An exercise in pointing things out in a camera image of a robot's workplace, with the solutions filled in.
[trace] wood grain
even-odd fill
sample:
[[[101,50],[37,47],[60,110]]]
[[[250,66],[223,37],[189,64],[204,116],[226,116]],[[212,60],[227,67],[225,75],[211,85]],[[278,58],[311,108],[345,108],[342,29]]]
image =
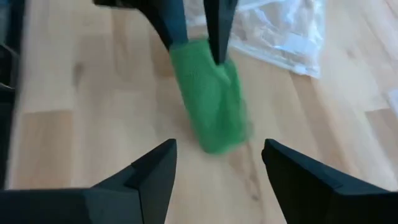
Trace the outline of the wood grain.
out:
[[[322,78],[230,50],[253,137],[205,154],[167,51],[135,11],[90,0],[29,1],[10,188],[91,186],[167,138],[178,164],[167,223],[285,223],[261,161],[274,138],[329,166],[398,189],[398,5],[327,1]]]

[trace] wooden surface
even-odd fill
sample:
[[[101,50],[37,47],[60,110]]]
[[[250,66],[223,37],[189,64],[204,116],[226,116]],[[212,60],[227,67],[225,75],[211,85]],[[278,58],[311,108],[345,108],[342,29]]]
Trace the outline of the wooden surface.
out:
[[[254,136],[201,151],[168,55],[132,11],[89,0],[29,1],[8,185],[91,186],[167,138],[178,165],[167,223],[284,223],[261,150],[274,138],[343,172],[398,189],[395,0],[328,1],[322,79],[231,51]]]

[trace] green cloth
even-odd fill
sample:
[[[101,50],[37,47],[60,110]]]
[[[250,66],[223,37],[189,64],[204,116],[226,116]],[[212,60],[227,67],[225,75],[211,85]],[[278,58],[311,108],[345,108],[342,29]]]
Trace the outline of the green cloth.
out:
[[[202,148],[220,154],[244,142],[248,138],[246,105],[233,61],[216,65],[206,39],[174,45],[170,56]]]

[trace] green object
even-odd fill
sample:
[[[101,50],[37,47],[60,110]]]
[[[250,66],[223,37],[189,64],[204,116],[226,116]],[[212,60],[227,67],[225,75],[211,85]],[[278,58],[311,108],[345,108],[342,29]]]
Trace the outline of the green object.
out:
[[[208,41],[173,45],[170,56],[191,125],[202,148],[224,153],[248,138],[238,73],[229,58],[216,65]]]

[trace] plastic bag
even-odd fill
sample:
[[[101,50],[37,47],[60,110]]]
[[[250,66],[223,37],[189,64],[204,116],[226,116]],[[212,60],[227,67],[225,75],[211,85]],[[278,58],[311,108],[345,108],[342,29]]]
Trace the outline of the plastic bag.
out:
[[[203,1],[184,0],[187,24],[202,27]],[[320,78],[325,0],[240,0],[230,46],[301,75]]]

